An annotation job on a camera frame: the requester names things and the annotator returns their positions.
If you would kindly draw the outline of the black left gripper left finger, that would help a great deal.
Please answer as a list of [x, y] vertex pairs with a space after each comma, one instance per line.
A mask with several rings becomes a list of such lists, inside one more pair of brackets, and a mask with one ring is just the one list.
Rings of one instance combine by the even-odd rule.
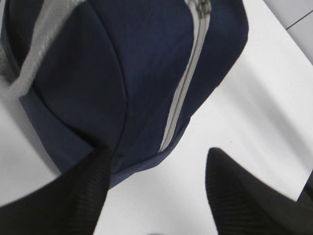
[[113, 153], [92, 151], [51, 183], [0, 208], [2, 235], [91, 235], [110, 184]]

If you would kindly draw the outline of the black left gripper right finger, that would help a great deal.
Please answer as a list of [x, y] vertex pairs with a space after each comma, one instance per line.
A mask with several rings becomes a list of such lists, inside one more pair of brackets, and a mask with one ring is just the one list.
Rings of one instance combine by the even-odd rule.
[[205, 188], [220, 235], [311, 235], [313, 178], [293, 201], [254, 177], [220, 148], [208, 151]]

